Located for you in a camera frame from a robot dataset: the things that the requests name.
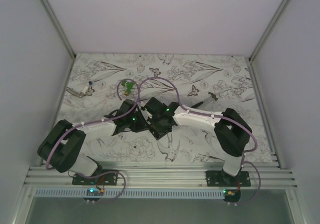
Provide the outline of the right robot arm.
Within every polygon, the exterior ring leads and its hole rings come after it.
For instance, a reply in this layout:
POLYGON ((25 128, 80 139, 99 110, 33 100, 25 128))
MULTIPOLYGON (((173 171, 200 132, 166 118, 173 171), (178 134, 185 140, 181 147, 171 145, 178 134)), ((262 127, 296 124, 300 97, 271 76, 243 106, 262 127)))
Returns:
POLYGON ((214 132, 222 149, 222 181, 233 186, 239 181, 244 148, 250 140, 251 128, 231 108, 223 112, 197 110, 171 102, 166 105, 152 97, 141 106, 148 129, 156 140, 172 132, 174 126, 189 126, 214 132))

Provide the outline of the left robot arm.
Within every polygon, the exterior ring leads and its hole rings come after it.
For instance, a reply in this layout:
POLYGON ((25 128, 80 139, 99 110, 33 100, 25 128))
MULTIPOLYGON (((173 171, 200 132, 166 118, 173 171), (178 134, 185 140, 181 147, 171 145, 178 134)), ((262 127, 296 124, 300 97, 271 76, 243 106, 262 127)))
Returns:
POLYGON ((81 153, 83 144, 103 136, 115 136, 125 131, 145 130, 146 121, 140 104, 126 99, 115 115, 107 115, 99 120, 72 124, 59 121, 37 150, 39 157, 46 161, 46 168, 60 173, 72 171, 92 185, 102 179, 99 163, 81 153))

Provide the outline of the black fuse box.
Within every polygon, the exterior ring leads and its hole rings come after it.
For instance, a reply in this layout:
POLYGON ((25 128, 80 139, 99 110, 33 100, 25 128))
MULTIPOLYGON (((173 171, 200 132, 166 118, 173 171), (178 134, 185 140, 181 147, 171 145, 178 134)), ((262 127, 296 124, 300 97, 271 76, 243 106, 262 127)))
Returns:
POLYGON ((168 133, 172 132, 172 126, 171 125, 156 125, 156 124, 150 124, 149 131, 153 135, 153 137, 156 140, 160 140, 164 136, 166 136, 168 133))

